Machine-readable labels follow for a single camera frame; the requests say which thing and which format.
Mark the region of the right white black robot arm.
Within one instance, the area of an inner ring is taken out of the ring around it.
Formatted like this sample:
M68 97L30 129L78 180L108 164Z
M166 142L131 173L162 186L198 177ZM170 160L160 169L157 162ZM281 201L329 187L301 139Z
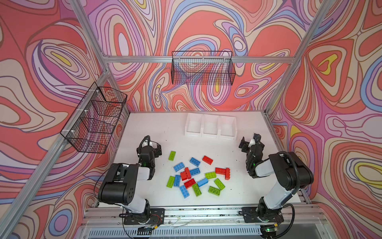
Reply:
M265 178L275 175L277 182L270 192L261 197L257 207L243 207L239 214L245 223L282 223L281 210L300 189L311 185L311 170L294 152L280 151L263 159L265 145L255 133L250 141L242 138L239 148L246 153L246 170L250 177Z

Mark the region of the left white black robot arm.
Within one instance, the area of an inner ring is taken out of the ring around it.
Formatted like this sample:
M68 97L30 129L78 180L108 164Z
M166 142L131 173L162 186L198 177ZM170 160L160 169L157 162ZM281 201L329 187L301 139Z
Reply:
M101 203L115 205L125 210L120 217L133 223L151 222L151 208L147 199L136 195L138 181L152 180L155 174L155 159L162 155L161 145L145 136L136 149L135 164L113 163L100 185L97 199Z

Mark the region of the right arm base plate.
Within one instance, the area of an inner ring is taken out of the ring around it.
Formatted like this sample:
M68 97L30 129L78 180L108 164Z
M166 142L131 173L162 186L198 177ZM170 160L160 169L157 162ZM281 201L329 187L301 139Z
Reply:
M245 223L277 223L284 222L281 209L271 210L258 207L243 207L238 212L244 218Z

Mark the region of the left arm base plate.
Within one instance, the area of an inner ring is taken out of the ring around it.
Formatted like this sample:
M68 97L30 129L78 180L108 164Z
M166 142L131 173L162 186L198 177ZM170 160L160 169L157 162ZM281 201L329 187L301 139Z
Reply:
M151 225L160 226L164 223L165 209L164 208L154 208L149 211L145 211L142 214L132 214L127 213L123 217L123 225Z

